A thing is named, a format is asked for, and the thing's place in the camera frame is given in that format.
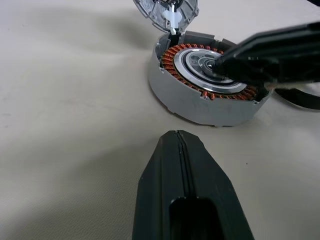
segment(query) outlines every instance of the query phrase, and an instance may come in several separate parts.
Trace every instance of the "black plastic tool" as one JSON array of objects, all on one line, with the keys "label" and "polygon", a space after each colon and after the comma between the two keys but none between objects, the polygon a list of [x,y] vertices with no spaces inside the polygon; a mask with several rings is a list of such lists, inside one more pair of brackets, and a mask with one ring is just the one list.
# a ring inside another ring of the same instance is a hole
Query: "black plastic tool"
[{"label": "black plastic tool", "polygon": [[253,240],[227,175],[200,139],[163,135],[138,185],[132,240]]},{"label": "black plastic tool", "polygon": [[320,82],[320,22],[255,34],[212,70],[253,86]]}]

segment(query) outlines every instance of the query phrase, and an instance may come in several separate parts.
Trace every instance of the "beige fabric surface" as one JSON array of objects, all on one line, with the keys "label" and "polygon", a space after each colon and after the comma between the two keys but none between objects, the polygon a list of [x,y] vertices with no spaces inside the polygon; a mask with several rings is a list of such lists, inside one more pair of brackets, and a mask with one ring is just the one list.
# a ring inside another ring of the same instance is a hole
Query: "beige fabric surface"
[{"label": "beige fabric surface", "polygon": [[[199,0],[188,30],[238,43],[320,20],[306,0]],[[198,135],[257,240],[320,236],[320,113],[272,97],[250,122],[194,125],[153,96],[161,32],[131,0],[0,1],[0,239],[129,240],[159,137]]]}]

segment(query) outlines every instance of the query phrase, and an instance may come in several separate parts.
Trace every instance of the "copper winding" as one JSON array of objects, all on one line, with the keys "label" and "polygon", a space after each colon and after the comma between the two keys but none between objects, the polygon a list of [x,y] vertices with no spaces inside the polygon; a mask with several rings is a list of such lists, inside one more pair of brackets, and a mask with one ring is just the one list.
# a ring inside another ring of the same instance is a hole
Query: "copper winding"
[{"label": "copper winding", "polygon": [[183,84],[187,85],[190,88],[193,88],[199,92],[201,92],[201,96],[203,98],[209,98],[211,100],[214,100],[215,98],[220,99],[234,99],[234,100],[245,100],[245,101],[252,101],[257,96],[257,89],[253,86],[247,86],[243,91],[235,93],[235,94],[220,94],[220,93],[214,93],[209,92],[204,89],[199,88],[198,86],[193,85],[191,82],[187,81],[183,76],[181,76],[174,65],[174,58],[175,55],[180,52],[183,49],[188,48],[199,48],[199,49],[208,49],[212,50],[214,52],[217,52],[219,54],[224,54],[222,50],[218,50],[216,48],[211,48],[210,46],[204,46],[204,45],[198,45],[198,44],[180,44],[173,46],[169,48],[162,57],[162,65],[164,69],[166,69],[172,76],[174,76],[176,79],[178,79]]}]

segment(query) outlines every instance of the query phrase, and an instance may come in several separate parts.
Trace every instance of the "gray metal housing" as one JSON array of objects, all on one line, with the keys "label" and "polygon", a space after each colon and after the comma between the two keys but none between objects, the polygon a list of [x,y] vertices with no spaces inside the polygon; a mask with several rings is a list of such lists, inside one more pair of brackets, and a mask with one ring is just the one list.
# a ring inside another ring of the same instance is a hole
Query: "gray metal housing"
[{"label": "gray metal housing", "polygon": [[[190,31],[181,37],[179,43],[200,43],[209,46],[217,44],[212,35]],[[225,98],[204,99],[199,91],[183,84],[161,68],[161,57],[169,44],[168,34],[158,39],[149,63],[148,80],[154,94],[170,112],[200,125],[236,126],[252,119],[270,97],[271,92],[259,102]]]},{"label": "gray metal housing", "polygon": [[[133,0],[136,7],[145,18],[152,21],[152,24],[163,32],[170,32],[170,23],[163,17],[163,13],[168,10],[168,5],[164,5],[160,0]],[[181,21],[178,24],[179,31],[183,33],[187,26],[199,14],[198,0],[182,0],[181,6],[176,10],[181,14]]]}]

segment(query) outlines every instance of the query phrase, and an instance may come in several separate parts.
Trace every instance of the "white plastic clip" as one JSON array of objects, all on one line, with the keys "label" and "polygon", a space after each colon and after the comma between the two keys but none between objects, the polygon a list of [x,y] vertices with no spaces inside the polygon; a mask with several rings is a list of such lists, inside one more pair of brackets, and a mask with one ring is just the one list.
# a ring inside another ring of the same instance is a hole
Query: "white plastic clip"
[{"label": "white plastic clip", "polygon": [[169,10],[165,10],[162,13],[162,17],[170,21],[170,32],[172,35],[176,35],[176,29],[179,28],[179,23],[182,20],[182,15],[179,11],[175,12],[175,5],[169,6]]}]

